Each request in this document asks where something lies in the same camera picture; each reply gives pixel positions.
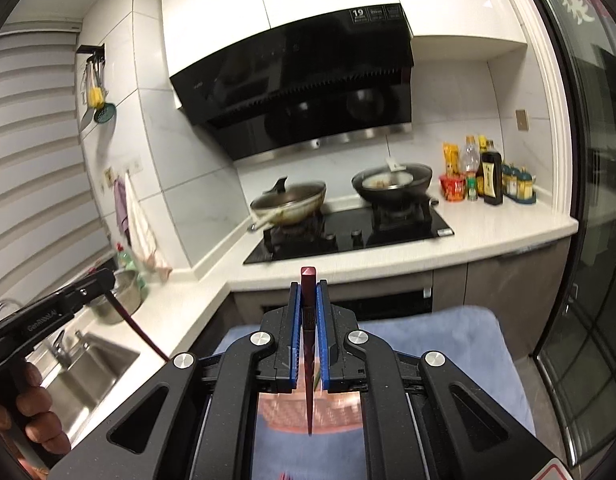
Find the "person's left hand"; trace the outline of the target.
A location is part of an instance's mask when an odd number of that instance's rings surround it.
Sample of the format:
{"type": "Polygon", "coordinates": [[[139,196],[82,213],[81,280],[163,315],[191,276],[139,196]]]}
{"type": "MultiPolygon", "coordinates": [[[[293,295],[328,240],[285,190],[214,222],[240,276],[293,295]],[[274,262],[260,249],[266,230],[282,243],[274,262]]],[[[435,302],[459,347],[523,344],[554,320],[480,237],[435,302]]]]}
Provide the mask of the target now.
{"type": "MultiPolygon", "coordinates": [[[[42,375],[31,363],[26,362],[21,370],[24,388],[15,396],[16,407],[19,413],[27,417],[28,423],[24,432],[27,437],[43,446],[53,455],[66,455],[71,450],[71,443],[62,428],[59,417],[52,411],[53,399],[50,393],[42,387],[42,375]]],[[[5,437],[12,426],[12,416],[0,404],[0,433],[5,437]]],[[[8,442],[19,463],[32,479],[47,479],[48,472],[43,468],[31,466],[16,446],[8,442]]]]}

